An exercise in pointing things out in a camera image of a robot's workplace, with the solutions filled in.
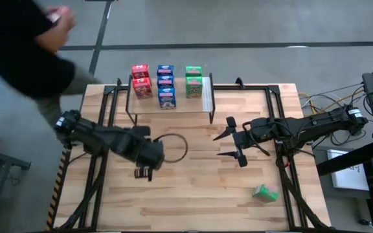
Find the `person's arm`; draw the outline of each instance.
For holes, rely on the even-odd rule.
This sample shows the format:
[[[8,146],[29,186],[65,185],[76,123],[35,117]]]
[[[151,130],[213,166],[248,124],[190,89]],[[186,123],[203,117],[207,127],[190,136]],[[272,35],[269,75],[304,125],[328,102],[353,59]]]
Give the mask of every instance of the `person's arm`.
[[[68,33],[74,27],[74,15],[70,10],[65,9],[60,14],[62,16],[55,27],[34,38],[39,46],[53,53],[65,45]]]
[[[65,45],[68,40],[68,33],[74,26],[74,15],[65,7],[55,8],[62,15],[57,25],[53,26],[52,22],[47,19],[46,13],[33,0],[22,0],[23,21],[29,23],[29,33],[35,42],[49,52],[55,53]]]

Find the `black sleeve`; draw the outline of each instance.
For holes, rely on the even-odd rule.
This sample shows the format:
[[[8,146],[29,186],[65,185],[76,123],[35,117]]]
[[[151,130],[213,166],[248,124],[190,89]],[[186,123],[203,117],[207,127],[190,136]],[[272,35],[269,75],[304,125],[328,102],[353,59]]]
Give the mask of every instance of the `black sleeve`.
[[[22,4],[22,21],[29,36],[36,37],[52,27],[52,22],[33,0],[18,2]]]
[[[0,0],[2,34],[34,38],[51,27],[51,21],[33,0]]]

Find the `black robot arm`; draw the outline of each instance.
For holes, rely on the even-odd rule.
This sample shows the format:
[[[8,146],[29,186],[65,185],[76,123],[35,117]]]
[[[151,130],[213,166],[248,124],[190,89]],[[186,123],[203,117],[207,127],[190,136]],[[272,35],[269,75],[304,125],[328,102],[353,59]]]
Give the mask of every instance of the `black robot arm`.
[[[66,111],[57,121],[54,130],[63,144],[83,142],[84,151],[92,155],[111,150],[136,163],[138,167],[158,170],[163,161],[163,144],[151,141],[148,126],[107,128],[81,117],[78,111]]]
[[[227,129],[214,140],[232,134],[237,147],[235,152],[220,153],[238,159],[240,166],[246,166],[247,161],[242,150],[257,147],[266,155],[258,143],[268,140],[281,142],[280,152],[284,156],[292,156],[298,152],[305,143],[316,140],[321,136],[329,135],[338,130],[349,130],[351,134],[358,133],[368,120],[363,117],[356,107],[346,105],[327,113],[307,116],[304,118],[257,118],[243,124],[244,131],[235,130],[236,122],[233,117],[227,118]]]

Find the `green object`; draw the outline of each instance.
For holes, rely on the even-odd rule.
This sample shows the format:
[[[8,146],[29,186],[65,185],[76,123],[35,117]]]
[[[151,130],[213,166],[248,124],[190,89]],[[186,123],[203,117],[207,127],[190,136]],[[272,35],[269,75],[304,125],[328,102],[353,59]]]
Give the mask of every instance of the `green object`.
[[[254,189],[253,197],[261,200],[264,203],[270,203],[277,200],[278,192],[274,188],[270,188],[262,184]]]
[[[186,77],[186,97],[201,98],[202,97],[202,77]]]
[[[202,68],[185,67],[185,77],[202,77]]]

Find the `gray floor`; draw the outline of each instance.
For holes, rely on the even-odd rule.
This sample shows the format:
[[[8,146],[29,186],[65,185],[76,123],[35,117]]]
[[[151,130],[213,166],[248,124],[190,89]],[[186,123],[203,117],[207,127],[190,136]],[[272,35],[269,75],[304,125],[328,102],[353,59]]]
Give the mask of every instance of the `gray floor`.
[[[76,12],[78,25],[67,45],[96,43],[105,3],[39,2],[69,5]],[[119,0],[112,4],[103,44],[338,41],[373,41],[373,0]],[[93,51],[60,55],[89,69]],[[127,83],[130,66],[138,63],[174,64],[177,75],[185,65],[202,65],[205,73],[214,74],[216,83],[230,83],[240,76],[252,83],[296,83],[299,91],[314,94],[359,83],[362,73],[373,71],[373,47],[107,50],[100,53],[95,76],[105,83],[117,78]],[[353,91],[335,94],[344,97]],[[78,109],[80,100],[81,96],[64,98],[62,106]],[[317,101],[319,107],[328,104]],[[371,142],[373,124],[365,130],[366,137],[346,147]],[[1,81],[0,152],[32,161],[30,171],[20,174],[19,185],[6,186],[0,201],[0,232],[42,230],[61,145],[35,104]],[[326,204],[334,227],[371,231],[356,223],[360,214],[367,215],[363,201],[327,197]]]

